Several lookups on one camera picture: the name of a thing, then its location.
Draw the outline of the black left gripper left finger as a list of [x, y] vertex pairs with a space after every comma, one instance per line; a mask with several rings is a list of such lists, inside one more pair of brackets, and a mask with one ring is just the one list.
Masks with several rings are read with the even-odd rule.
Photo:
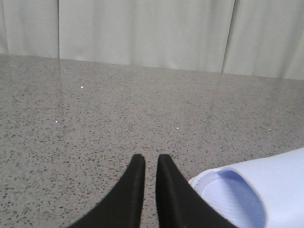
[[145, 181], [145, 159], [131, 161], [114, 187], [71, 228], [138, 228], [141, 223]]

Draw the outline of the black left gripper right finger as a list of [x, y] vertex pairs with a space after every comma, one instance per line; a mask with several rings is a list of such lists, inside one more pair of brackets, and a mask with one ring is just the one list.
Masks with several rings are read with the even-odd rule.
[[155, 194], [161, 228], [235, 227], [198, 195], [168, 154], [158, 158]]

